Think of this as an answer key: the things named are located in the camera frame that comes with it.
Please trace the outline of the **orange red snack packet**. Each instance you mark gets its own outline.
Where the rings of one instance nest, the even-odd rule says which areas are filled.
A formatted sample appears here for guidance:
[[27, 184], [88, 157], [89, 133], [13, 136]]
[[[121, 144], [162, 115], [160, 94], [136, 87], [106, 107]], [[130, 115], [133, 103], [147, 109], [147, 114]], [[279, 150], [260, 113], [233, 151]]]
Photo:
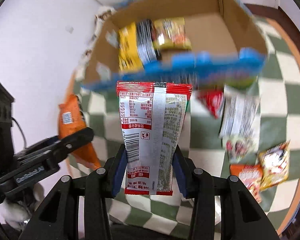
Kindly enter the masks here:
[[231, 164], [230, 174], [242, 181], [258, 203], [262, 202], [260, 186], [263, 171], [260, 165]]

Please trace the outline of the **white silver snack packet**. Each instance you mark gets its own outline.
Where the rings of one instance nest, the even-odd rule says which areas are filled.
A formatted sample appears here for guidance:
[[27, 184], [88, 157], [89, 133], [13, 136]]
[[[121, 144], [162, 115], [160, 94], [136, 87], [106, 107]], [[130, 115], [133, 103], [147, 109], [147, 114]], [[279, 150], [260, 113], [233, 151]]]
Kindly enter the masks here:
[[260, 99], [230, 86], [224, 87], [223, 95], [225, 103], [219, 137], [230, 163], [239, 163], [256, 151], [254, 121]]

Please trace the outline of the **yellow panda snack packet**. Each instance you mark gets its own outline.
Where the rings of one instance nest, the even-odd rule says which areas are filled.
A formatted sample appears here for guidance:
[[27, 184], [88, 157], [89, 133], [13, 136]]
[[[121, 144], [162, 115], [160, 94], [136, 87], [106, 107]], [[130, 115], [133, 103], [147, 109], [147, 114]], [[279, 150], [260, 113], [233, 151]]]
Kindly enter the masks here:
[[258, 154], [263, 177], [260, 190], [264, 191], [288, 179], [290, 164], [290, 141], [283, 142]]

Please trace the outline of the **red silver snack packet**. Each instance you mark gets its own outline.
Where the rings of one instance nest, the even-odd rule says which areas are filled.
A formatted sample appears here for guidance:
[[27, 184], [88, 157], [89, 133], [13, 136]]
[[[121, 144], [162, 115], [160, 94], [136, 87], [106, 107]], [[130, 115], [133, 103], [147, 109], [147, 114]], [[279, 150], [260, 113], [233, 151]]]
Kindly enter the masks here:
[[116, 92], [127, 152], [125, 194], [172, 195], [173, 155], [192, 86], [119, 81]]

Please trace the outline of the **small red packet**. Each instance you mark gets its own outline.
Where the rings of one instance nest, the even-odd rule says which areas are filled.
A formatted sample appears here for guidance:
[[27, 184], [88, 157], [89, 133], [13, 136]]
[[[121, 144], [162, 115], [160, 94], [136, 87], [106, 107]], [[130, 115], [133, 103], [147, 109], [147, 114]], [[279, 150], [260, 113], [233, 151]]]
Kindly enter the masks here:
[[222, 90], [201, 90], [197, 98], [207, 108], [207, 110], [214, 118], [218, 119], [221, 117], [224, 106], [224, 95]]

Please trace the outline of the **green white checkered mat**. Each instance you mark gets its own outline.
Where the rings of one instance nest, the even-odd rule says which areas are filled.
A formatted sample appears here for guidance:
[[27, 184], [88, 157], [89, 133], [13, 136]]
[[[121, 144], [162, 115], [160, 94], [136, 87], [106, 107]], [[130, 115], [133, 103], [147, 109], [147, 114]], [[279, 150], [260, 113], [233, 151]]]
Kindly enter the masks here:
[[[279, 25], [266, 18], [257, 18], [257, 25], [265, 35], [270, 50], [268, 61], [261, 74], [246, 90], [226, 85], [226, 113], [222, 121], [211, 115], [199, 91], [191, 95], [179, 147], [184, 157], [192, 159], [197, 167], [212, 176], [227, 178], [232, 170], [244, 179], [244, 184], [281, 233], [286, 227], [285, 218], [299, 199], [300, 188], [300, 60], [291, 50], [292, 43], [281, 35]], [[118, 114], [116, 92], [94, 93], [81, 87], [85, 66], [79, 66], [73, 78], [72, 92], [81, 100], [87, 125], [94, 129], [93, 146], [101, 164], [115, 155], [123, 143]], [[235, 103], [243, 106], [250, 98], [253, 107], [258, 102], [250, 131], [235, 133], [235, 128], [248, 124], [252, 117], [234, 109]], [[272, 148], [284, 144], [288, 147], [288, 160], [284, 156], [261, 157]], [[257, 179], [257, 168], [266, 168], [264, 177]], [[115, 199], [107, 200], [110, 222], [138, 226], [174, 237], [186, 238], [189, 234], [193, 200], [183, 198], [175, 178], [172, 196], [125, 194], [125, 179]]]

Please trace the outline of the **black silver striped packet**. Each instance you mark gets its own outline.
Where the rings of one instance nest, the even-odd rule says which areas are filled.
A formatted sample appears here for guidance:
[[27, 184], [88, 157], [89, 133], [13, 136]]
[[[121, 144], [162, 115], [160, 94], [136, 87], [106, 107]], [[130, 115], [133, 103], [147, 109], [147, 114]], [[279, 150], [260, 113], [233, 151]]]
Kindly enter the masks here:
[[150, 19], [136, 24], [136, 43], [142, 65], [161, 59], [160, 51], [154, 48], [154, 27]]

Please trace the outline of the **cardboard box blue rim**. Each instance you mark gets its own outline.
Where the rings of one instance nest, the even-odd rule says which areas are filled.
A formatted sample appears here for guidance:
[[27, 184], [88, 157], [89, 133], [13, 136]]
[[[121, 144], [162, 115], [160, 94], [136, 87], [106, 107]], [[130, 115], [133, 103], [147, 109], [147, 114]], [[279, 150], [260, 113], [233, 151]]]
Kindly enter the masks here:
[[82, 86], [248, 87], [267, 58], [264, 35], [240, 0], [131, 0], [99, 14]]

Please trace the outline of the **yellow biscuit ball packet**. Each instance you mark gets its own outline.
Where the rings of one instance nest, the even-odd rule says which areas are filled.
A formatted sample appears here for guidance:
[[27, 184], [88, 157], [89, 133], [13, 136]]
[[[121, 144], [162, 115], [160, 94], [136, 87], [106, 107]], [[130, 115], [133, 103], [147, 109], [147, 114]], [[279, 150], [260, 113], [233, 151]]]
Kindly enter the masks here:
[[155, 28], [154, 47], [158, 50], [191, 50], [191, 42], [186, 36], [185, 18], [163, 18], [153, 22]]

